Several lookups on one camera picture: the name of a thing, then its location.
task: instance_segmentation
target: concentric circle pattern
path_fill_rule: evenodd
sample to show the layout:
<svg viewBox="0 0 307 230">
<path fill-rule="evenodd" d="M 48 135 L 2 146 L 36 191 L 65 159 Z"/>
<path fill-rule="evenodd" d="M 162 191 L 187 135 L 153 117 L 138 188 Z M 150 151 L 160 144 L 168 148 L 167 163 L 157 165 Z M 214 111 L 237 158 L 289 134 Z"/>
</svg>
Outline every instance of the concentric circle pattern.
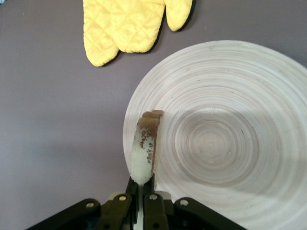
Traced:
<svg viewBox="0 0 307 230">
<path fill-rule="evenodd" d="M 307 229 L 307 70 L 271 49 L 215 41 L 167 57 L 127 108 L 164 110 L 157 190 L 192 197 L 248 229 Z"/>
</svg>

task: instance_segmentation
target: round plate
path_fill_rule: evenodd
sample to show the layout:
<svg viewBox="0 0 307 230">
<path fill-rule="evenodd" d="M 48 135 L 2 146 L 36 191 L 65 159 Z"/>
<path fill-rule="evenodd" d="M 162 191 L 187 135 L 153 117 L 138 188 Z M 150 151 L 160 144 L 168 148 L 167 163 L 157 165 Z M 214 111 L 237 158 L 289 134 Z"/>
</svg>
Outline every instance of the round plate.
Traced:
<svg viewBox="0 0 307 230">
<path fill-rule="evenodd" d="M 248 229 L 307 229 L 307 70 L 271 49 L 214 41 L 180 50 L 140 82 L 127 108 L 128 168 L 135 127 L 164 110 L 157 190 L 192 197 Z"/>
</svg>

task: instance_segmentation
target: gray surface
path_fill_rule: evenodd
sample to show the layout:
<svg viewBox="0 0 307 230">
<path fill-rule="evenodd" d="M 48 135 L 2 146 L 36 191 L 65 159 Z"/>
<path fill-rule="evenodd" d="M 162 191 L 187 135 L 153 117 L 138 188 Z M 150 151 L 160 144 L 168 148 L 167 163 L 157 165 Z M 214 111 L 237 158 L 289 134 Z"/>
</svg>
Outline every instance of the gray surface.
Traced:
<svg viewBox="0 0 307 230">
<path fill-rule="evenodd" d="M 198 0 L 183 31 L 164 22 L 151 53 L 120 54 L 96 68 L 83 48 L 81 0 L 8 0 L 0 6 L 0 229 L 22 230 L 125 189 L 125 111 L 162 59 L 232 39 L 307 67 L 306 24 L 305 0 Z"/>
</svg>

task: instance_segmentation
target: screw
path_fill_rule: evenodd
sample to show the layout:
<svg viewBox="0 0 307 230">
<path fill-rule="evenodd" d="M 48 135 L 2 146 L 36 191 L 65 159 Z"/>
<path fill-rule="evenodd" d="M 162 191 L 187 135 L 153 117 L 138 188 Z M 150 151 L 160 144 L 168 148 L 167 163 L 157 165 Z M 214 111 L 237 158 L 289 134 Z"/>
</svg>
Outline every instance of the screw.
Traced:
<svg viewBox="0 0 307 230">
<path fill-rule="evenodd" d="M 124 200 L 126 200 L 127 198 L 126 198 L 124 195 L 122 195 L 122 196 L 120 196 L 118 199 L 119 199 L 120 201 L 124 201 Z"/>
<path fill-rule="evenodd" d="M 90 203 L 87 203 L 86 204 L 86 207 L 93 207 L 94 206 L 94 203 L 93 202 L 90 202 Z"/>
<path fill-rule="evenodd" d="M 149 199 L 151 199 L 151 200 L 156 200 L 156 199 L 158 199 L 158 196 L 157 196 L 156 194 L 151 194 L 151 195 L 149 196 Z"/>
<path fill-rule="evenodd" d="M 182 206 L 188 206 L 189 203 L 188 203 L 187 200 L 181 200 L 181 201 L 180 201 L 180 205 L 182 205 Z"/>
</svg>

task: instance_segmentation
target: yellow quilted fabric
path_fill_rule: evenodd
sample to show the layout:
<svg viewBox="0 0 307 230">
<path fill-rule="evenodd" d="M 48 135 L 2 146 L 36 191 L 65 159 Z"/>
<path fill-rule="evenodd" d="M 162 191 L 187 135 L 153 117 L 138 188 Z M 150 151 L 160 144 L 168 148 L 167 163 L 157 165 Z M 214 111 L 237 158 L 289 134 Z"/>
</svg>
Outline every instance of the yellow quilted fabric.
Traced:
<svg viewBox="0 0 307 230">
<path fill-rule="evenodd" d="M 172 31 L 186 22 L 193 0 L 83 0 L 84 47 L 94 66 L 118 51 L 144 53 L 154 45 L 166 8 Z"/>
</svg>

